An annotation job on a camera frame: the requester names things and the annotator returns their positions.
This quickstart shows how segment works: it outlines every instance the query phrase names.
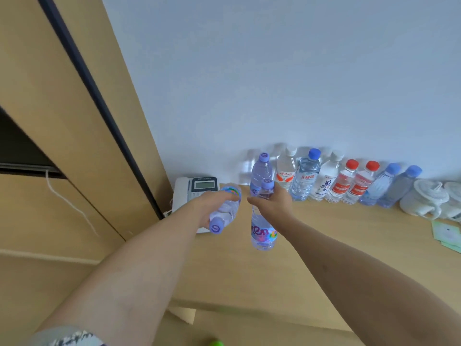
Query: white wall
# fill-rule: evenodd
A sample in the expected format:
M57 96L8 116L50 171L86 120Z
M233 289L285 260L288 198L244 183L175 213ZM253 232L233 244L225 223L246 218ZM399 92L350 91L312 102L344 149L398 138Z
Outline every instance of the white wall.
M460 0L104 0L170 178L330 146L461 179Z

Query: hand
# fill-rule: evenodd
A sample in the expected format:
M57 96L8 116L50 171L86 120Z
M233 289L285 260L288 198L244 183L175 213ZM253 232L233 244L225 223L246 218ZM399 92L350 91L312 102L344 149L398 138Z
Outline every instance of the hand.
M278 182L275 182L274 194L269 200L258 197L248 197L247 200L257 206L261 215L274 227L277 227L280 220L293 216L291 195Z
M186 205L193 207L194 212L198 215L199 228L208 228L210 225L210 214L218 210L226 200L238 202L239 197L225 191L205 192Z

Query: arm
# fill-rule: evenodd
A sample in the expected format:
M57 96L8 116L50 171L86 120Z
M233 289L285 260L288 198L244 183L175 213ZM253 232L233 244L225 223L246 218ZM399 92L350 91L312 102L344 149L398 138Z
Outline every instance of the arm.
M226 200L207 192L107 257L39 330L72 325L111 346L151 345L199 227Z
M459 345L461 316L406 275L298 221L278 184L270 200L248 202L293 245L364 344Z

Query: red bottle cap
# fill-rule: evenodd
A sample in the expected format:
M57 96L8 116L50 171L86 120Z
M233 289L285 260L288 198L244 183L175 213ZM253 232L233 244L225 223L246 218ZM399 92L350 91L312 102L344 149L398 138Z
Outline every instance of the red bottle cap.
M379 163L377 161L369 161L366 163L366 168L369 169L370 171L376 171L379 169Z
M359 167L359 162L355 159L349 159L346 163L346 167L351 170L357 170Z

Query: desk surface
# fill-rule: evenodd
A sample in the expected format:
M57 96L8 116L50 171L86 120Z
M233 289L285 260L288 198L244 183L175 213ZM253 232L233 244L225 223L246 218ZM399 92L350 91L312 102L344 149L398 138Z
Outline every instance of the desk surface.
M251 246L249 189L242 188L237 217L223 233L197 235L172 302L350 330L283 236L268 252ZM461 313L461 255L432 238L430 221L397 207L326 201L294 203L294 210L303 222L398 269Z

